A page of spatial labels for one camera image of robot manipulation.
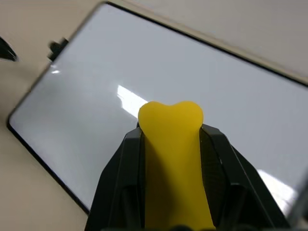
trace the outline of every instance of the white screen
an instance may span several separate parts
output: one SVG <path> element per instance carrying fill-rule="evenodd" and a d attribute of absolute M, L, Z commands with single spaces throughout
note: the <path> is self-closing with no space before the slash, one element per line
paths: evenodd
<path fill-rule="evenodd" d="M 294 187 L 308 156 L 308 91 L 283 77 L 102 5 L 10 124 L 90 208 L 98 179 L 147 101 L 198 103 L 257 169 Z"/>

